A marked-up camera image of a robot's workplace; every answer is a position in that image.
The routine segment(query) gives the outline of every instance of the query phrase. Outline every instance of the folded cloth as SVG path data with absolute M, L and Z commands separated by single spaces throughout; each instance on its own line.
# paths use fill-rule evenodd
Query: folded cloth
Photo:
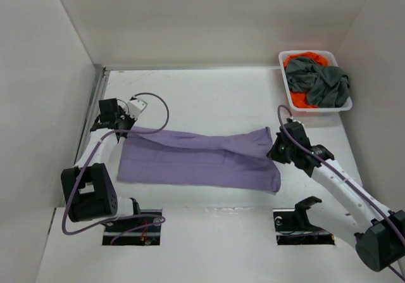
M 308 92 L 307 102 L 320 108 L 340 108 L 350 96 L 349 77 L 338 66 L 297 57 L 289 61 L 285 74 L 291 91 Z
M 151 129 L 134 127 L 145 132 Z M 162 130 L 129 134 L 117 179 L 128 183 L 201 185 L 277 192 L 280 172 L 266 157 L 270 129 L 248 134 L 205 136 Z

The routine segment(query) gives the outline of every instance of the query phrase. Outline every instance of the cable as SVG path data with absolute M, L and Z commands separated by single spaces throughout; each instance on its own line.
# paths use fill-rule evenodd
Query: cable
M 315 236 L 317 234 L 320 234 L 322 232 L 327 232 L 326 230 L 317 230 L 317 231 L 312 231 L 312 232 L 307 232 L 305 234 L 293 234 L 295 231 L 289 232 L 288 234 L 284 234 L 283 232 L 277 232 L 283 236 L 288 236 L 288 237 L 306 237 L 306 236 Z
M 388 268 L 391 269 L 402 281 L 405 282 L 405 277 L 400 272 L 398 272 L 394 267 L 389 265 Z
M 289 235 L 291 235 L 291 234 L 293 234 L 295 232 L 295 230 L 294 231 L 292 231 L 292 232 L 288 232 L 288 233 L 285 233 L 285 232 L 279 232 L 278 231 L 278 233 L 279 234 L 282 234 L 283 236 L 289 236 Z
M 318 230 L 318 231 L 312 231 L 312 232 L 307 232 L 305 234 L 289 234 L 287 237 L 307 237 L 307 236 L 316 236 L 320 234 L 321 232 L 326 232 L 325 230 Z
M 93 223 L 93 224 L 91 224 L 91 225 L 89 225 L 89 226 L 86 226 L 86 227 L 84 227 L 84 228 L 81 228 L 81 229 L 78 229 L 78 230 L 75 230 L 75 231 L 68 231 L 68 230 L 66 229 L 66 221 L 67 221 L 67 219 L 68 219 L 68 214 L 69 214 L 70 207 L 72 206 L 73 197 L 75 196 L 75 193 L 76 193 L 76 191 L 77 191 L 78 185 L 79 185 L 80 181 L 82 180 L 82 177 L 83 177 L 83 175 L 84 175 L 85 170 L 87 169 L 87 167 L 89 166 L 89 163 L 91 162 L 91 159 L 93 159 L 95 153 L 96 153 L 97 150 L 99 149 L 99 146 L 101 145 L 102 141 L 105 140 L 109 135 L 115 134 L 115 133 L 155 134 L 155 133 L 158 133 L 159 131 L 162 131 L 162 130 L 167 126 L 167 124 L 168 124 L 168 122 L 169 122 L 169 119 L 170 119 L 170 111 L 169 111 L 169 107 L 168 107 L 168 105 L 166 104 L 166 102 L 165 102 L 160 96 L 156 95 L 155 93 L 150 93 L 150 92 L 138 93 L 138 94 L 135 94 L 133 97 L 137 97 L 137 96 L 141 96 L 141 95 L 154 96 L 154 97 L 158 98 L 158 99 L 163 103 L 163 105 L 164 105 L 165 108 L 166 108 L 166 121 L 165 121 L 165 123 L 164 123 L 164 124 L 162 125 L 162 127 L 160 127 L 159 129 L 152 130 L 152 131 L 146 131 L 146 132 L 135 131 L 135 130 L 111 130 L 111 131 L 105 133 L 105 134 L 100 138 L 100 140 L 99 140 L 99 141 L 97 142 L 97 144 L 94 146 L 94 149 L 91 151 L 89 158 L 86 160 L 86 162 L 84 163 L 83 167 L 80 169 L 80 172 L 79 172 L 79 174 L 78 174 L 78 176 L 77 176 L 77 178 L 76 178 L 76 182 L 75 182 L 75 184 L 74 184 L 73 187 L 72 187 L 72 191 L 71 191 L 71 193 L 70 193 L 70 195 L 69 195 L 68 201 L 66 202 L 65 211 L 63 212 L 63 217 L 62 217 L 62 231 L 63 231 L 63 233 L 64 233 L 65 235 L 67 235 L 67 236 L 74 236 L 75 234 L 79 234 L 79 233 L 81 233 L 81 232 L 83 232 L 83 231 L 86 231 L 86 230 L 88 230 L 88 229 L 90 229 L 90 228 L 93 228 L 93 227 L 95 227 L 95 226 L 97 226 L 97 225 L 99 225 L 99 224 L 104 224 L 104 223 L 108 223 L 108 222 L 114 222 L 114 221 L 116 221 L 116 220 L 118 220 L 118 219 L 120 219 L 120 220 L 128 220 L 128 219 L 130 219 L 130 218 L 151 217 L 151 218 L 160 218 L 160 220 L 161 220 L 160 223 L 164 223 L 164 222 L 166 221 L 166 219 L 165 219 L 164 217 L 159 216 L 159 215 L 141 214 L 141 215 L 130 215 L 130 216 L 127 216 L 127 217 L 107 218 L 107 219 L 100 220 L 100 221 L 98 221 L 98 222 L 96 222 L 96 223 Z M 132 229 L 129 229 L 129 230 L 125 231 L 125 232 L 122 232 L 121 234 L 119 234 L 119 235 L 117 235 L 116 237 L 114 237 L 114 238 L 111 240 L 110 244 L 112 244 L 115 240 L 117 240 L 120 236 L 122 236 L 123 234 L 126 234 L 127 232 L 130 232 L 130 231 L 133 231 L 133 230 L 137 230 L 137 229 L 141 229 L 141 228 L 148 227 L 148 226 L 152 226 L 152 225 L 155 225 L 155 223 L 150 223 L 150 224 L 147 224 L 147 225 L 141 225 L 141 226 L 138 226 L 138 227 L 134 227 L 134 228 L 132 228 Z
M 122 103 L 125 104 L 125 106 L 127 106 L 127 112 L 128 112 L 128 114 L 129 114 L 129 106 L 128 106 L 128 104 L 127 104 L 126 102 L 124 102 L 122 99 L 117 98 L 116 100 L 117 100 L 117 101 L 121 101 Z
M 277 107 L 277 117 L 278 121 L 280 122 L 281 129 L 283 130 L 284 134 L 292 141 L 294 145 L 296 145 L 299 149 L 304 151 L 305 153 L 309 154 L 312 156 L 314 159 L 319 161 L 321 164 L 325 165 L 328 167 L 334 174 L 336 174 L 340 179 L 342 179 L 358 196 L 360 196 L 362 199 L 364 199 L 371 207 L 373 207 L 381 216 L 382 218 L 387 222 L 387 224 L 391 227 L 391 229 L 395 232 L 399 240 L 401 241 L 402 245 L 405 246 L 405 237 L 401 234 L 401 232 L 398 230 L 398 228 L 392 223 L 392 221 L 386 216 L 386 214 L 369 198 L 367 198 L 366 195 L 364 195 L 359 189 L 357 189 L 354 184 L 348 180 L 347 177 L 345 177 L 343 174 L 341 174 L 335 167 L 333 167 L 331 164 L 327 163 L 325 160 L 321 159 L 318 155 L 313 154 L 310 150 L 306 149 L 302 145 L 300 145 L 287 131 L 283 124 L 283 120 L 281 118 L 281 109 L 284 108 L 286 109 L 290 116 L 292 116 L 291 110 L 287 107 L 284 106 L 283 104 L 279 105 Z

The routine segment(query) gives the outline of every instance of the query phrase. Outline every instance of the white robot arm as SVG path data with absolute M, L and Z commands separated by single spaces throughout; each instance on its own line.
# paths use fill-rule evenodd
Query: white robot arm
M 280 133 L 268 157 L 280 163 L 293 162 L 347 210 L 339 214 L 320 199 L 310 197 L 296 204 L 289 228 L 329 231 L 350 244 L 376 272 L 405 256 L 405 212 L 393 212 L 378 202 L 345 173 L 328 149 L 312 146 L 301 122 L 288 118 L 283 124 L 281 108 L 284 106 L 278 109 Z

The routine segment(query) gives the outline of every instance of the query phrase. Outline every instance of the white table surface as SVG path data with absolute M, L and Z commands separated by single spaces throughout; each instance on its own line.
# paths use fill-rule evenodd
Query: white table surface
M 287 102 L 284 90 L 280 70 L 272 68 L 126 71 L 111 72 L 104 97 L 128 100 L 137 92 L 159 94 L 171 110 L 169 130 L 230 135 L 269 126 L 275 138 L 276 107 Z M 159 127 L 164 107 L 153 97 L 145 100 L 149 105 L 137 125 Z M 331 150 L 360 182 L 340 116 L 301 120 L 312 143 Z M 290 208 L 317 196 L 328 209 L 342 211 L 324 188 L 293 165 L 277 164 L 282 174 L 277 194 L 124 184 L 115 180 L 121 148 L 117 146 L 107 165 L 110 177 L 118 195 L 136 198 L 142 209 L 163 208 L 167 221 L 161 246 L 101 246 L 102 227 L 67 237 L 61 232 L 63 208 L 58 208 L 37 283 L 399 282 L 388 270 L 369 270 L 340 239 L 336 246 L 277 246 L 272 208 Z M 77 229 L 88 223 L 68 224 Z
M 204 135 L 240 134 L 269 126 L 275 139 L 280 126 L 276 108 L 279 104 L 287 104 L 281 72 L 273 68 L 111 72 L 104 98 L 117 97 L 126 101 L 138 92 L 159 94 L 168 103 L 171 113 L 168 130 Z M 154 97 L 144 99 L 148 107 L 136 125 L 160 127 L 165 121 L 165 108 Z M 361 183 L 340 116 L 332 114 L 300 119 L 312 144 L 327 147 L 342 167 Z M 318 196 L 340 207 L 329 192 L 293 165 L 277 164 L 282 185 L 276 195 L 210 186 L 121 183 L 116 180 L 121 144 L 107 164 L 111 180 L 118 195 L 134 197 L 144 209 L 164 206 L 286 208 L 308 196 Z

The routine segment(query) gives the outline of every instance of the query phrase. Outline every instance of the purple cloth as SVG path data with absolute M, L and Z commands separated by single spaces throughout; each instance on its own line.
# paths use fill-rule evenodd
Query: purple cloth
M 277 192 L 280 172 L 266 157 L 272 145 L 268 127 L 231 136 L 167 130 L 150 135 L 129 134 L 123 144 L 117 179 Z

